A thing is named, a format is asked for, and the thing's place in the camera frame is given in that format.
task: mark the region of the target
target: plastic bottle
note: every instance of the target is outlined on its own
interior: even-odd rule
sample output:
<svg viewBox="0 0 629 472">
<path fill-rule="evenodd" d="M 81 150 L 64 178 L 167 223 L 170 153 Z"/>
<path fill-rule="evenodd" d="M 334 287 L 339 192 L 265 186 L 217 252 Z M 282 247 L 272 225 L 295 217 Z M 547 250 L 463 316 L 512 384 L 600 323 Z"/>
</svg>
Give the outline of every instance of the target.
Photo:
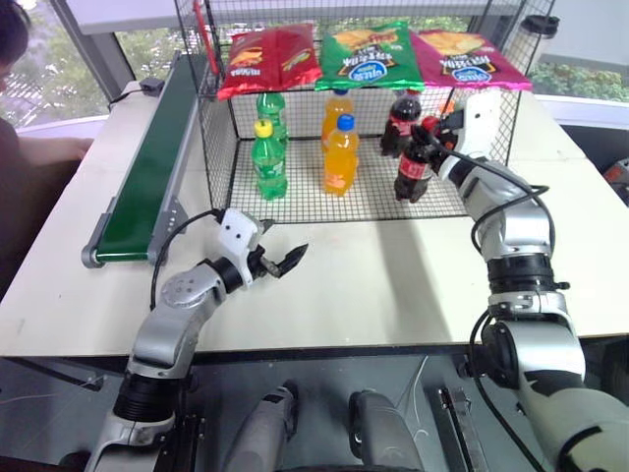
<svg viewBox="0 0 629 472">
<path fill-rule="evenodd" d="M 354 131 L 354 116 L 339 116 L 336 130 L 330 133 L 328 142 L 324 162 L 325 191 L 342 197 L 354 183 L 358 167 L 359 138 Z"/>
<path fill-rule="evenodd" d="M 286 102 L 281 93 L 260 93 L 256 108 L 258 120 L 267 119 L 273 124 L 273 137 L 284 147 L 288 143 L 288 131 L 284 119 Z"/>
<path fill-rule="evenodd" d="M 255 130 L 252 159 L 259 192 L 265 200 L 284 197 L 288 187 L 284 147 L 273 137 L 273 124 L 269 120 L 256 121 Z"/>
<path fill-rule="evenodd" d="M 321 151 L 327 152 L 327 145 L 330 133 L 336 130 L 338 117 L 343 113 L 352 113 L 354 111 L 354 103 L 348 96 L 346 90 L 336 88 L 334 95 L 325 102 L 325 118 L 321 125 Z"/>
<path fill-rule="evenodd" d="M 417 123 L 421 114 L 420 93 L 416 90 L 406 90 L 393 102 L 384 135 L 380 139 L 382 155 L 400 155 L 410 140 L 411 126 Z"/>
<path fill-rule="evenodd" d="M 414 204 L 426 193 L 432 177 L 428 155 L 434 152 L 433 146 L 423 138 L 422 129 L 413 127 L 413 139 L 406 144 L 401 154 L 397 178 L 393 184 L 395 200 L 409 200 Z"/>
</svg>

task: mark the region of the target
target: red bottle label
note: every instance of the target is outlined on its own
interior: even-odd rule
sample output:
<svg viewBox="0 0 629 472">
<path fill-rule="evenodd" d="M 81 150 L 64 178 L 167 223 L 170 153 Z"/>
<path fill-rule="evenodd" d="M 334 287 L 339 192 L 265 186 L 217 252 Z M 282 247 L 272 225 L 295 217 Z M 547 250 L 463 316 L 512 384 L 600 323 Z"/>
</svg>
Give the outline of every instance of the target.
<svg viewBox="0 0 629 472">
<path fill-rule="evenodd" d="M 398 129 L 400 136 L 411 136 L 411 127 L 415 124 L 414 121 L 401 121 L 394 116 L 389 116 L 389 120 Z"/>
<path fill-rule="evenodd" d="M 400 172 L 409 179 L 423 180 L 432 175 L 430 166 L 425 163 L 414 162 L 405 153 L 400 157 Z"/>
</svg>

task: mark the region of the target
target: green chip bag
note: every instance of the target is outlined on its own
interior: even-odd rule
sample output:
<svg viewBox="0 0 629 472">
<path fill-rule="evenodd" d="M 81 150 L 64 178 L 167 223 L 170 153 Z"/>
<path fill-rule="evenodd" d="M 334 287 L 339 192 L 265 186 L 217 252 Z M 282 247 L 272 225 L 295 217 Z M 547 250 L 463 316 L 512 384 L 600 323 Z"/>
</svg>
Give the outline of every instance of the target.
<svg viewBox="0 0 629 472">
<path fill-rule="evenodd" d="M 323 77 L 315 89 L 377 86 L 423 90 L 408 26 L 395 22 L 371 29 L 328 34 L 321 52 Z"/>
</svg>

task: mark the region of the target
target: wire basket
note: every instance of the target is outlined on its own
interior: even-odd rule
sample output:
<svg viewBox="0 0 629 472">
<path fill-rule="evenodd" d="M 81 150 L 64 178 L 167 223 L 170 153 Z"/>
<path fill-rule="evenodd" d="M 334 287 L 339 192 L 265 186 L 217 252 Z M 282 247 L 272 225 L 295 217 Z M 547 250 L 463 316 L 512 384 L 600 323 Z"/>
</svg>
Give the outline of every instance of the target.
<svg viewBox="0 0 629 472">
<path fill-rule="evenodd" d="M 510 62 L 526 73 L 539 39 L 531 36 L 514 41 L 518 26 L 528 15 L 548 16 L 553 1 L 175 0 L 175 4 L 187 53 L 205 55 L 204 40 L 207 40 L 216 59 L 214 70 L 208 66 L 204 73 L 194 75 L 210 203 L 214 207 L 237 207 L 257 218 L 301 223 L 436 218 L 466 213 L 454 186 L 436 178 L 431 179 L 428 191 L 417 203 L 395 200 L 393 182 L 398 161 L 380 156 L 378 144 L 395 100 L 393 91 L 385 88 L 358 88 L 350 92 L 361 137 L 361 164 L 354 185 L 340 198 L 326 194 L 322 188 L 320 126 L 324 103 L 331 92 L 314 91 L 313 86 L 282 92 L 290 135 L 286 154 L 288 191 L 283 199 L 264 200 L 257 189 L 251 159 L 257 95 L 215 100 L 233 34 L 310 23 L 315 49 L 319 49 L 327 33 L 401 20 L 411 30 L 479 32 L 501 50 L 508 51 Z M 427 88 L 421 94 L 420 119 L 440 116 L 449 103 L 475 92 Z M 519 101 L 519 92 L 502 92 L 500 127 L 488 157 L 505 164 Z"/>
</svg>

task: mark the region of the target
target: person's arm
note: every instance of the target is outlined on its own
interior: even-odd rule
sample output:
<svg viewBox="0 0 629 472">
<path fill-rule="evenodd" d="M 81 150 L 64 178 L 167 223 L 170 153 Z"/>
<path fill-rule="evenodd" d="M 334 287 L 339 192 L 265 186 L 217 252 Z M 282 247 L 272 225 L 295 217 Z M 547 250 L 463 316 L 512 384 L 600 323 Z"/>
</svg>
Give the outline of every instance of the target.
<svg viewBox="0 0 629 472">
<path fill-rule="evenodd" d="M 92 142 L 92 138 L 20 137 L 20 153 L 36 166 L 82 160 Z"/>
</svg>

